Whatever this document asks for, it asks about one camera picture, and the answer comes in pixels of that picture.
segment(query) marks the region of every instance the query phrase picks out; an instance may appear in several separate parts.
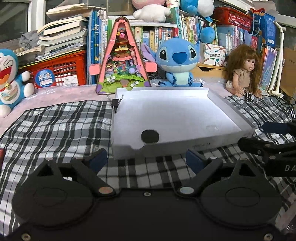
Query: stitch's nose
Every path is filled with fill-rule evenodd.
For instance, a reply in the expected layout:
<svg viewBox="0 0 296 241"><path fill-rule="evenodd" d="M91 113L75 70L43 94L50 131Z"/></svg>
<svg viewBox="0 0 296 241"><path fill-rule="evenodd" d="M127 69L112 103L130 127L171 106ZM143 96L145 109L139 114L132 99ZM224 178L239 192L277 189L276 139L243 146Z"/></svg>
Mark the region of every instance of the stitch's nose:
<svg viewBox="0 0 296 241"><path fill-rule="evenodd" d="M183 64L187 59L187 54L185 52L173 53L172 57L177 64Z"/></svg>

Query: black circular disc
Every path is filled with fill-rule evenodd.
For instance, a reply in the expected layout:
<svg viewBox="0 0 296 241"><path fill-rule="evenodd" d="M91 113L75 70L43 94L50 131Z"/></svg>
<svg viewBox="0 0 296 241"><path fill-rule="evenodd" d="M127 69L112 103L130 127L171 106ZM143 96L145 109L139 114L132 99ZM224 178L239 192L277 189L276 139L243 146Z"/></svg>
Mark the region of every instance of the black circular disc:
<svg viewBox="0 0 296 241"><path fill-rule="evenodd" d="M20 222L53 227L83 216L92 206L90 190L55 176L37 177L25 182L12 199Z"/></svg>
<svg viewBox="0 0 296 241"><path fill-rule="evenodd" d="M145 130L141 134L141 139L145 143L157 143L159 141L159 134L154 130Z"/></svg>
<svg viewBox="0 0 296 241"><path fill-rule="evenodd" d="M265 179L239 176L209 185L201 193L204 211L225 225L265 225L281 208L281 197Z"/></svg>

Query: wooden drawer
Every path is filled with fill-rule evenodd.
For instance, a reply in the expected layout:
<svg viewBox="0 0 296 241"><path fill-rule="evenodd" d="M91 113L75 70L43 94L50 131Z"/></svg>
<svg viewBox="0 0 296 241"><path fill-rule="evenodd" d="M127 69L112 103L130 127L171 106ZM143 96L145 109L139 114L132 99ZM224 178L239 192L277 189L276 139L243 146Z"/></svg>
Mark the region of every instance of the wooden drawer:
<svg viewBox="0 0 296 241"><path fill-rule="evenodd" d="M197 63L191 71L195 78L216 77L225 78L225 67Z"/></svg>

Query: doll's dress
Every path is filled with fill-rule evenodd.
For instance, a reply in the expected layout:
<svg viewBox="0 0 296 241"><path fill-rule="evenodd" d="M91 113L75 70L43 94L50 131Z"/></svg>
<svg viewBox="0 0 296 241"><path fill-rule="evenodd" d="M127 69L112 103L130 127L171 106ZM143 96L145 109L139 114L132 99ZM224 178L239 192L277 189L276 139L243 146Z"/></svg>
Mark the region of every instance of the doll's dress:
<svg viewBox="0 0 296 241"><path fill-rule="evenodd" d="M244 90L244 93L249 93L249 86L251 82L250 72L245 69L235 69L233 74L236 73L239 77L238 85ZM233 88L232 80L226 82L227 88Z"/></svg>

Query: black and white plaid fabric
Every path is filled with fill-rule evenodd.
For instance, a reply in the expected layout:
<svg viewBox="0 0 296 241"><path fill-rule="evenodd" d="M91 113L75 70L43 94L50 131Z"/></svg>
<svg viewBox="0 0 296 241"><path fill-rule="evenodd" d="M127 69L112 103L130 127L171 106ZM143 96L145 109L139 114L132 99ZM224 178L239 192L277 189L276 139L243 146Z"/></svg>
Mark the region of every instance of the black and white plaid fabric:
<svg viewBox="0 0 296 241"><path fill-rule="evenodd" d="M236 96L226 98L257 128L257 138L276 144L295 141L290 135L265 134L261 126L266 121L285 122L291 114L284 106L269 100L246 102ZM109 153L107 165L98 176L115 189L122 187L179 187L193 177L186 166L185 154L156 158L115 161L110 148L111 106L109 102L83 101L26 111L3 135L0 147L7 150L0 184L0 231L7 235L17 228L11 200L15 190L29 173L45 158L68 162L72 157L87 156L99 148ZM216 156L225 162L248 158L260 166L261 159L240 151L237 145L203 152L205 157ZM268 178L282 195L283 207L279 215L287 211L295 200L295 180Z"/></svg>

